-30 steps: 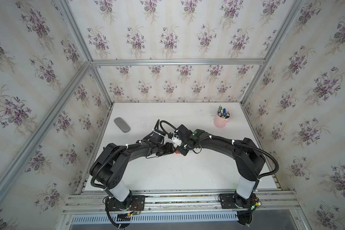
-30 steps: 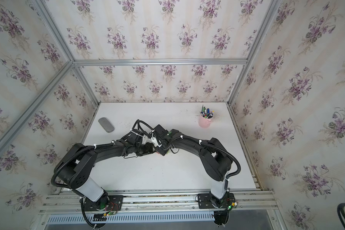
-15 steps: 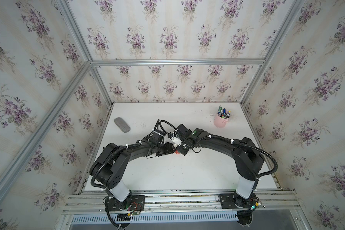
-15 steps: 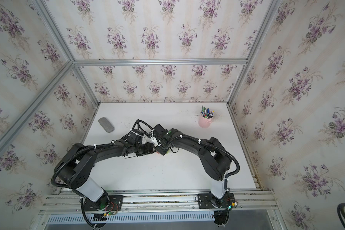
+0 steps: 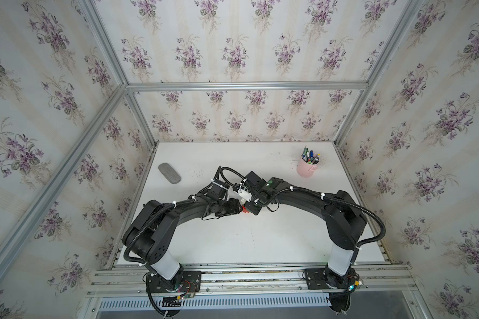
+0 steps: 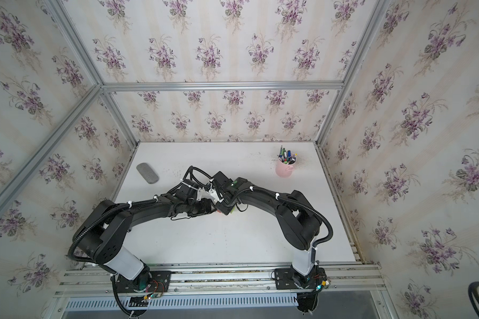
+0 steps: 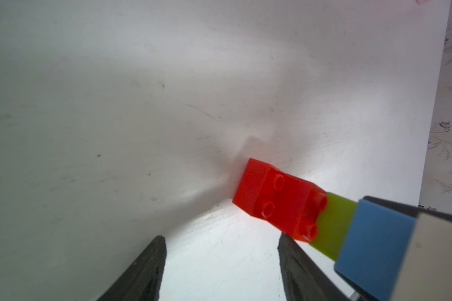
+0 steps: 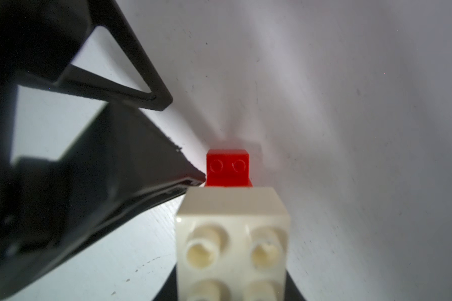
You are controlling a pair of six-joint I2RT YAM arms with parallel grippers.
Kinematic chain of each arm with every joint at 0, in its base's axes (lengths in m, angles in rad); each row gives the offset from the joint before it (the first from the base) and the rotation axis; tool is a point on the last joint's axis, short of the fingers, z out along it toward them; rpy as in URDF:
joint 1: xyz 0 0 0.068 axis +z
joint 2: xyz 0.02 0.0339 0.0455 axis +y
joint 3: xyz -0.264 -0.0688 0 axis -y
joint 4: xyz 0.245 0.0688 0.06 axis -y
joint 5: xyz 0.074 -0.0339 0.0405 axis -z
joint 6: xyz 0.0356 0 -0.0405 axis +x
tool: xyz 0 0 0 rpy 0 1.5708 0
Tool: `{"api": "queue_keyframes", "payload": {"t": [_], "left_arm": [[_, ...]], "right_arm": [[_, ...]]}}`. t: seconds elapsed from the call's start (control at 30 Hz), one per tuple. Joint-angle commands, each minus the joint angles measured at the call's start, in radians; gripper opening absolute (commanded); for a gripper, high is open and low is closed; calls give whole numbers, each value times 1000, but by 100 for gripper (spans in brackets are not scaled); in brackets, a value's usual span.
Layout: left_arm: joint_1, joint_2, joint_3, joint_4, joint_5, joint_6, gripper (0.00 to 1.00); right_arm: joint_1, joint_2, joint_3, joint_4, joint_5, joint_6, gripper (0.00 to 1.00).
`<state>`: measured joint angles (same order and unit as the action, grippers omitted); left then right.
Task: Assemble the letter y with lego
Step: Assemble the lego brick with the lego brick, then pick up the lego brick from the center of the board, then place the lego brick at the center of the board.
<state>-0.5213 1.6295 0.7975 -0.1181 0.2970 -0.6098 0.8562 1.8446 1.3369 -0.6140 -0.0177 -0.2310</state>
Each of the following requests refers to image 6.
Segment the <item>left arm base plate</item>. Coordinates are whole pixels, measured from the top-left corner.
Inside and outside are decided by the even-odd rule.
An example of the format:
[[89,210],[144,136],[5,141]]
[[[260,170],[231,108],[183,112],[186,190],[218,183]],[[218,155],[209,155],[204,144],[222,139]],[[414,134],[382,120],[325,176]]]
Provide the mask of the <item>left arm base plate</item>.
[[170,271],[144,271],[133,280],[128,280],[119,275],[115,280],[115,291],[118,294],[135,292],[158,297],[168,292],[171,276]]

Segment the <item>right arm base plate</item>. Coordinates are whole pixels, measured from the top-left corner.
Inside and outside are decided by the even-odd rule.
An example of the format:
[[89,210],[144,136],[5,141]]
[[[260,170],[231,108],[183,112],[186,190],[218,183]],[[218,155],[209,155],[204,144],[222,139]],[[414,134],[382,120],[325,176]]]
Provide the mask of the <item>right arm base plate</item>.
[[329,286],[324,268],[314,267],[308,275],[301,275],[293,268],[277,268],[271,278],[277,290],[313,290],[320,291]]

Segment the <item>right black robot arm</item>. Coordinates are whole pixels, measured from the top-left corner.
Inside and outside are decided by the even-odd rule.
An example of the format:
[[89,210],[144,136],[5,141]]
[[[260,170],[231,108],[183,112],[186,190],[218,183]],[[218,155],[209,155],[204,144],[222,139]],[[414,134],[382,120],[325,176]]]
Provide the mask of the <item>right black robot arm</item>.
[[232,180],[218,172],[210,179],[210,193],[216,199],[217,210],[225,215],[239,204],[273,215],[286,241],[297,250],[291,267],[300,276],[311,274],[317,265],[317,246],[333,238],[331,223],[300,191],[279,193],[244,178]]

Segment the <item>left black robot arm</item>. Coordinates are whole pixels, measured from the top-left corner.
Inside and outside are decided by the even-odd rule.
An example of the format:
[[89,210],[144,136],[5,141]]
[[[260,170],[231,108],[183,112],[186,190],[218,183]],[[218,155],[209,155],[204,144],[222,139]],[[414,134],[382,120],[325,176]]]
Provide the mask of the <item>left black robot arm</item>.
[[213,200],[205,198],[210,183],[184,179],[173,190],[140,202],[115,203],[104,200],[95,207],[73,235],[67,256],[73,261],[93,263],[139,288],[150,281],[149,268],[124,248],[129,231],[148,221],[185,214],[188,218],[214,212]]

